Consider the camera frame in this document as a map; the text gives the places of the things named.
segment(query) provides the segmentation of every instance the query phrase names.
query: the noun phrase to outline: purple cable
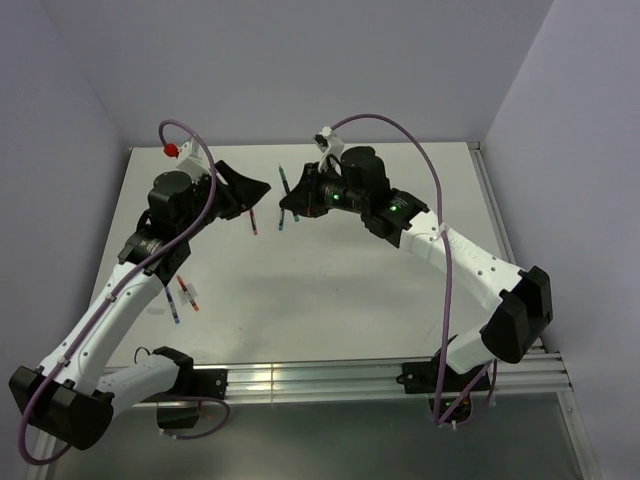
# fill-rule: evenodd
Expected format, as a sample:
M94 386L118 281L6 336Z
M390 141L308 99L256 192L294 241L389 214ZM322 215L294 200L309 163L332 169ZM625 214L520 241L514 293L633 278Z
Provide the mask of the purple cable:
M167 253L169 250L175 247L182 240L184 240L185 238L188 238L188 236L191 235L191 233L193 233L193 231L196 228L198 228L198 226L202 223L205 216L209 212L211 205L213 204L213 199L216 193L216 169L215 169L215 161L213 159L213 155L209 151L207 144L204 142L204 140L202 140L200 135L198 135L193 129L191 129L184 123L178 120L169 119L169 120L163 120L162 122L160 122L160 126L158 127L158 135L160 136L160 141L164 146L167 145L167 141L164 138L163 130L167 125L174 125L178 128L181 128L185 132L187 132L196 140L196 142L198 142L198 144L200 144L200 146L204 150L204 153L207 156L207 159L209 160L209 167L211 168L211 188L209 189L209 196L207 197L207 202L205 203L204 208L202 209L202 212L200 212L200 215L198 215L198 217L193 221L193 223L189 225L189 227L184 232L182 232L176 238L174 238L169 243L164 245L158 251L154 252L151 256L149 256L148 258L140 262L127 275L125 275L124 278L120 280L120 282L118 282L118 284L115 287L113 287L113 290L111 290L110 293L111 293L111 296L113 297L117 297L118 294L124 289L124 287L131 281L131 279L133 279L138 273L144 270L144 268L147 265L155 262L159 257ZM89 335L93 327L100 321L100 319L102 318L102 315L104 315L104 313L108 310L110 305L112 305L112 302L107 299L105 299L100 304L100 306L96 309L95 313L91 316L91 318L89 319L87 324L84 326L84 328L80 331L80 333L75 338L75 340L71 342L71 345L69 346L67 351L64 353L64 359L70 358L76 352L76 350L80 347L80 345L85 340L87 335ZM31 456L31 454L27 450L27 445L26 445L27 425L29 424L29 419L33 414L33 410L35 409L36 403L38 402L38 399L42 395L42 392L44 392L44 390L51 384L51 382L53 382L53 379L56 378L58 374L62 371L63 366L64 366L63 363L58 363L51 370L51 372L49 372L49 375L45 377L44 381L40 384L40 386L36 389L34 394L31 396L31 399L27 403L27 406L24 409L24 413L22 414L22 419L20 421L20 427L19 427L19 433L18 433L18 450L20 452L20 456L22 456L22 458L31 465L38 465L38 466L48 465L49 463L52 463L58 460L60 457L62 457L62 455L67 453L71 448L70 445L65 445L64 448L60 450L58 453L56 453L55 455L45 459L37 459Z
M438 224L442 225L443 223L442 185L440 184L440 177L438 177L438 173L436 172L436 169L433 165L433 162L429 158L429 155L427 155L427 152L424 150L424 148L422 148L422 145L420 145L420 142L418 142L418 140L406 128L404 128L398 122L391 120L388 117L385 117L384 115L378 115L376 113L361 113L358 115L347 117L344 120L339 121L338 123L333 125L331 129L337 130L338 128L340 128L341 126L347 123L353 122L354 120L360 120L362 118L380 120L385 123L388 123L389 125L395 127L400 132L402 132L402 134L405 137L407 137L407 139L418 149L418 151L422 155L422 158L424 158L424 160L427 162L427 166L431 171L433 181L436 185L436 216L438 217ZM444 244L445 264L446 264L447 273L446 273L446 284L445 284L445 293L444 293L444 312L443 312L443 318L442 318L442 347L440 348L440 364L438 365L438 380L436 382L436 393L435 393L434 408L433 408L433 419L436 425L442 425L446 422L447 418L449 418L454 408L460 405L460 402L469 393L469 391L471 391L471 389L480 380L480 378L482 378L482 375L486 373L490 365L490 363L487 363L485 365L483 370L481 370L482 374L479 373L469 383L469 385L467 385L465 390L463 390L463 392L458 396L458 398L453 402L452 406L449 407L449 409L447 409L447 411L442 415L442 417L439 417L438 412L440 411L440 403L442 402L442 390L444 388L444 374L447 368L447 348L449 345L449 324L451 320L451 294L453 291L453 260L451 258L451 245L449 244L449 236L447 235L447 230L443 229L441 235L442 235L442 242ZM491 398L491 395L493 394L494 386L495 386L495 380L493 382L492 387L489 390L487 401ZM463 423L465 424L469 423L474 418L475 418L475 415L465 420L464 422L460 423L459 425L462 425Z
M231 415L231 407L229 407L229 404L227 402L225 402L224 400L219 400L217 398L213 398L213 397L177 397L177 396L174 396L174 395L162 395L162 397L166 398L167 400L194 401L194 402L213 402L213 403L217 403L218 405L222 405L224 407L224 411L225 411L224 418L216 426L214 426L213 428L207 430L206 432L198 433L196 435L177 435L175 433L167 432L166 430L162 432L165 435L167 435L168 437L176 438L177 440L197 440L199 438L208 437L212 433L215 433L218 430L220 430L222 427L224 427L224 425L227 423L227 420L229 420L229 416Z

